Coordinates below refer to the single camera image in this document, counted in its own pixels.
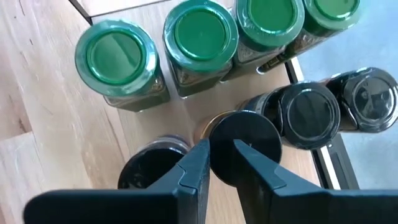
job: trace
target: spice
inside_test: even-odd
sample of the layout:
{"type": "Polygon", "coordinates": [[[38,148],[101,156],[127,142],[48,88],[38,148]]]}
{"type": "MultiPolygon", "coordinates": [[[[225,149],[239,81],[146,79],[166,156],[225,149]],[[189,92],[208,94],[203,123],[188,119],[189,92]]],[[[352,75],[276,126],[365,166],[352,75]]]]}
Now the spice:
{"type": "Polygon", "coordinates": [[[170,100],[155,43],[137,25],[93,25],[77,43],[75,63],[81,79],[110,106],[138,112],[170,100]]]}
{"type": "Polygon", "coordinates": [[[282,145],[274,125],[251,111],[227,111],[206,119],[197,127],[194,139],[210,140],[210,164],[213,172],[226,184],[234,185],[233,140],[240,139],[263,155],[279,163],[282,145]]]}
{"type": "Polygon", "coordinates": [[[298,37],[285,51],[259,68],[267,72],[321,42],[355,25],[361,16],[361,0],[302,0],[305,22],[298,37]]]}
{"type": "Polygon", "coordinates": [[[244,102],[240,108],[268,118],[285,144],[300,149],[325,146],[336,135],[340,123],[335,96],[316,82],[276,89],[244,102]]]}
{"type": "Polygon", "coordinates": [[[180,136],[166,135],[145,145],[124,166],[118,189],[145,189],[165,175],[190,149],[180,136]]]}
{"type": "Polygon", "coordinates": [[[163,40],[178,94],[215,86],[232,67],[238,29],[231,14],[213,1],[184,1],[166,18],[163,40]]]}
{"type": "Polygon", "coordinates": [[[386,71],[362,68],[335,75],[324,84],[339,102],[340,130],[378,133],[396,122],[398,85],[386,71]]]}
{"type": "Polygon", "coordinates": [[[301,0],[237,0],[233,12],[239,44],[234,67],[222,81],[255,72],[283,52],[304,23],[301,0]]]}

